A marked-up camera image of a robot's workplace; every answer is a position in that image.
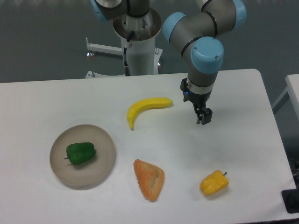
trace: yellow bell pepper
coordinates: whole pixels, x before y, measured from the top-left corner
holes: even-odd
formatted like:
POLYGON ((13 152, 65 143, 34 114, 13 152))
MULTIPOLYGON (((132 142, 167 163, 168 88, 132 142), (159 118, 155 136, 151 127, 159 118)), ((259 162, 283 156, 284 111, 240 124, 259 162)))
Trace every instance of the yellow bell pepper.
POLYGON ((205 196, 209 196, 222 188, 228 186, 229 182, 220 170, 214 171, 200 184, 200 189, 205 196))

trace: beige plate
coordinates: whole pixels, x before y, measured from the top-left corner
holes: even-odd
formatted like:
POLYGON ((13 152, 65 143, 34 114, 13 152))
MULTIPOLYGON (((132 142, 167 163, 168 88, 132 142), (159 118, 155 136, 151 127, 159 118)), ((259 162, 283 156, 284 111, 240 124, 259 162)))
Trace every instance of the beige plate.
POLYGON ((106 131, 93 125, 79 125, 66 130, 56 139, 50 153, 50 164, 56 176, 67 186, 84 189, 104 180, 114 156, 114 144, 106 131), (93 143, 96 155, 90 161, 74 166, 64 158, 66 147, 78 142, 93 143))

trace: blue joint cap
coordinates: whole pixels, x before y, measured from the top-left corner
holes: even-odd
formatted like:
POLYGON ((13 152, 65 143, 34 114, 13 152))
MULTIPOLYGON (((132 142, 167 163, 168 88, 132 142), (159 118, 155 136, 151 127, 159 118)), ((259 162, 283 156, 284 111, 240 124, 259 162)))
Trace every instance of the blue joint cap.
POLYGON ((92 6, 93 6, 93 10, 95 11, 97 18, 101 21, 101 22, 106 22, 107 19, 106 17, 103 15, 103 13, 100 11, 97 3, 95 3, 96 0, 90 0, 92 6))
POLYGON ((191 61, 194 67, 205 74, 218 72, 222 67, 223 56, 223 45, 210 36, 198 39, 191 50, 191 61))
POLYGON ((235 26, 233 29, 236 29, 243 25, 246 21, 247 12, 244 3, 241 0, 233 0, 235 4, 235 26))
POLYGON ((180 19, 185 17, 186 15, 184 13, 173 13, 168 18, 165 20, 163 27, 162 27, 162 32, 168 42, 170 42, 170 35, 178 23, 180 19))

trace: orange bread slice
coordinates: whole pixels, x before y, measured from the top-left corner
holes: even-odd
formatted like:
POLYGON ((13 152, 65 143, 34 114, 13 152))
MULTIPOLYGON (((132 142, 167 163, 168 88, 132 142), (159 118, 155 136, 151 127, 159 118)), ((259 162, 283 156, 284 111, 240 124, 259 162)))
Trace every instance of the orange bread slice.
POLYGON ((164 183, 164 171, 147 162, 135 160, 134 170, 141 192, 146 199, 156 201, 164 183))

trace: banana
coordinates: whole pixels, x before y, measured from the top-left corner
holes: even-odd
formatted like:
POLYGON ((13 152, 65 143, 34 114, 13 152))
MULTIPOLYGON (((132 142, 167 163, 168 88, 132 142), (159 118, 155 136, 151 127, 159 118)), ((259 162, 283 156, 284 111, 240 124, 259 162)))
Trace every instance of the banana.
POLYGON ((134 130, 134 120, 136 116, 147 109, 165 108, 172 105, 173 101, 166 97, 155 97, 140 100, 134 103, 127 113, 127 120, 131 130, 134 130))

